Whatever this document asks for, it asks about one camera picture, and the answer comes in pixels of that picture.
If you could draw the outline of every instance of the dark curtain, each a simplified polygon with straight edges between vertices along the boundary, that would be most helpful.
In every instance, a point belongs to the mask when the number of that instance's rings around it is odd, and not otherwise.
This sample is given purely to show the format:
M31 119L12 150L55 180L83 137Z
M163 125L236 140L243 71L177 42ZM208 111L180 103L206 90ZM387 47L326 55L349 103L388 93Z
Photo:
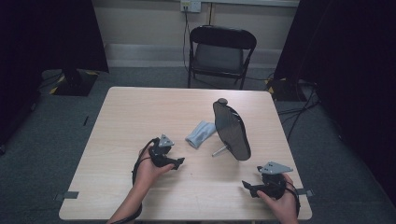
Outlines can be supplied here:
M108 72L91 0L2 0L0 31L0 144L43 71Z
M395 1L301 0L275 79L318 83L344 141L396 204L394 8Z

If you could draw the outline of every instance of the finger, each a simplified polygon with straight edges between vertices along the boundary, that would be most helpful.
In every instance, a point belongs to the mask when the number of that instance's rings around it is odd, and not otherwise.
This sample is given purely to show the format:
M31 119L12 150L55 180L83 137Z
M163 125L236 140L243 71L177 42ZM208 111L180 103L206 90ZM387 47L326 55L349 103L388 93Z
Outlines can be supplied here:
M150 159L150 156L140 159L140 162L143 162L143 161L145 161L145 160L148 160L148 161L149 161L149 159Z
M151 149L151 146L147 146L145 149L145 154L149 155L149 150Z
M167 165L161 167L161 173L164 174L164 173L166 173L166 172L172 170L174 167L175 167L175 165L172 164L172 163L171 163L171 164L167 164Z
M293 184L293 180L290 178L290 176L288 176L287 174L282 174L282 175L285 177L287 182Z
M272 198L270 198L268 195L266 195L264 192L262 192L261 190L257 190L257 195L259 195L259 197L268 205L271 205L274 200Z

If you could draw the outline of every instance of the metal rod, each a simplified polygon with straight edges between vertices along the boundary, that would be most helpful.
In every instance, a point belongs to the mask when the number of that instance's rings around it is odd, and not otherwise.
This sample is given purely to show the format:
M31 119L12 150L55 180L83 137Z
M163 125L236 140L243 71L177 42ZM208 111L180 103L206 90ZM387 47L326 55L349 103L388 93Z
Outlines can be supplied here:
M227 147L227 146L224 146L224 147L222 147L221 149L215 151L215 152L212 154L212 157L218 156L222 151L225 151L225 150L228 150L228 147Z

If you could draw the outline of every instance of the wall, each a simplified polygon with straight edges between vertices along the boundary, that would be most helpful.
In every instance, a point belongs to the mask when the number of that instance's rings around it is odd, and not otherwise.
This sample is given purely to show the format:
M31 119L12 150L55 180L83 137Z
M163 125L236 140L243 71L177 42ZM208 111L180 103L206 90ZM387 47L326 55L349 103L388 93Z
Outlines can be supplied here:
M106 44L176 48L183 46L186 17L180 12L179 1L93 0L92 2ZM256 0L256 2L288 1ZM190 30L209 23L246 29L258 39L258 52L267 50L278 57L285 44L295 11L296 7L203 2L202 12L188 13L187 18Z

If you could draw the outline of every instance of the right hand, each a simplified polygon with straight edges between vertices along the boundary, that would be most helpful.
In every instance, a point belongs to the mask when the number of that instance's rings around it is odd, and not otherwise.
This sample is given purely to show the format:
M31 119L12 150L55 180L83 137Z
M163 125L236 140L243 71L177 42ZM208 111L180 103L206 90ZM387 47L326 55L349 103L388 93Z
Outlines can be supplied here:
M148 146L141 157L141 163L137 169L136 181L134 183L135 185L144 186L145 189L149 189L161 175L175 167L174 164L167 164L163 167L154 165L149 155L150 148L151 146Z
M293 184L293 181L290 179L290 177L286 174L283 174L283 176L285 176L286 181L289 182L286 184L286 188L294 190L293 186L290 185ZM268 206L271 208L280 223L298 223L296 201L294 195L292 195L288 190L285 190L283 196L278 200L270 198L268 195L260 190L257 191L257 194L260 198L262 198L263 201L265 201L266 204L268 204Z

